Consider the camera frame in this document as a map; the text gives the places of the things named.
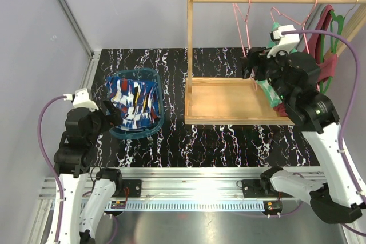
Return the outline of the blue patterned trousers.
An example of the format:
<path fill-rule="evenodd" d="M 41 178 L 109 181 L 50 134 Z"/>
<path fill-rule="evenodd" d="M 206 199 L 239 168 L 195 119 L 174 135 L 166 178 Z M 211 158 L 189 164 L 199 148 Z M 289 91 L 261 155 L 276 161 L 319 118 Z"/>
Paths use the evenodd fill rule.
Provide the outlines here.
<path fill-rule="evenodd" d="M 142 131 L 160 120 L 156 82 L 108 77 L 106 87 L 109 101 L 121 110 L 122 125 L 118 126 L 119 129 Z"/>

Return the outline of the pink wire hanger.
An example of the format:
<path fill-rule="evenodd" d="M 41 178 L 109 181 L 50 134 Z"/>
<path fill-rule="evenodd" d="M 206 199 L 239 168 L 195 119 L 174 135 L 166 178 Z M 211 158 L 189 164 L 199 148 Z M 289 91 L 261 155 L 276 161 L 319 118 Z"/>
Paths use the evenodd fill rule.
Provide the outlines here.
<path fill-rule="evenodd" d="M 237 26 L 241 49 L 242 49 L 244 58 L 247 57 L 247 54 L 249 53 L 249 49 L 251 48 L 250 32 L 249 32 L 249 26 L 248 26 L 251 5 L 252 5 L 252 0 L 248 0 L 248 8 L 247 8 L 246 14 L 244 16 L 241 9 L 238 6 L 238 4 L 237 3 L 233 4 L 234 17 L 235 17 L 235 21 L 236 21 L 236 26 Z M 243 22 L 245 24 L 245 37 L 246 37 L 247 48 L 244 47 L 244 41 L 242 38 L 242 32 L 241 32 L 241 28 L 240 28 L 240 24 L 239 24 L 238 14 L 240 15 L 241 19 L 243 20 Z"/>
<path fill-rule="evenodd" d="M 275 8 L 275 7 L 271 7 L 271 8 L 270 8 L 270 16 L 271 16 L 272 21 L 275 23 L 276 21 L 275 21 L 275 18 L 274 18 L 274 16 L 273 16 L 273 11 L 275 11 L 275 12 L 278 14 L 278 16 L 285 17 L 286 19 L 290 20 L 291 22 L 293 22 L 293 23 L 295 23 L 295 24 L 297 24 L 297 25 L 301 26 L 301 29 L 302 29 L 302 30 L 305 30 L 305 25 L 307 24 L 309 17 L 310 17 L 310 16 L 312 15 L 312 13 L 314 12 L 314 10 L 315 10 L 316 6 L 317 6 L 317 0 L 315 0 L 315 1 L 314 1 L 314 4 L 313 4 L 312 8 L 310 9 L 309 13 L 307 14 L 307 16 L 304 18 L 304 20 L 303 20 L 301 23 L 300 23 L 300 22 L 298 22 L 298 21 L 296 21 L 296 20 L 294 20 L 293 18 L 291 18 L 291 17 L 289 17 L 289 16 L 287 16 L 287 15 L 285 15 L 285 14 L 281 13 L 281 12 L 280 12 L 277 8 Z"/>

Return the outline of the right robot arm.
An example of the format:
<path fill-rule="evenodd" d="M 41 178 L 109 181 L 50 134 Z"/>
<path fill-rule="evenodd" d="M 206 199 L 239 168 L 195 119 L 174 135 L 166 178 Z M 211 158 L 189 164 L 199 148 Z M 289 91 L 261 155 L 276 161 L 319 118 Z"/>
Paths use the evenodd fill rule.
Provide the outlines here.
<path fill-rule="evenodd" d="M 325 183 L 272 167 L 260 175 L 260 191 L 266 196 L 285 193 L 307 203 L 325 223 L 347 224 L 362 216 L 365 201 L 362 180 L 353 182 L 351 158 L 340 136 L 341 124 L 332 101 L 316 89 L 320 66 L 307 53 L 270 55 L 269 49 L 252 48 L 242 62 L 244 78 L 255 73 L 267 80 L 281 98 L 288 118 L 299 128 L 323 168 Z"/>

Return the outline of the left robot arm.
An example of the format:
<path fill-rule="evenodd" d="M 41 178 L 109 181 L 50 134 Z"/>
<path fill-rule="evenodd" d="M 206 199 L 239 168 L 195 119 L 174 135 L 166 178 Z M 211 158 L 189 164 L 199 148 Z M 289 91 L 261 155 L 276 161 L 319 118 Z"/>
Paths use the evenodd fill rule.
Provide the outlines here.
<path fill-rule="evenodd" d="M 108 200 L 124 190 L 118 169 L 101 168 L 89 200 L 81 206 L 97 139 L 121 124 L 120 111 L 108 100 L 104 105 L 107 114 L 76 107 L 66 116 L 65 131 L 52 166 L 57 187 L 48 243 L 94 243 Z"/>

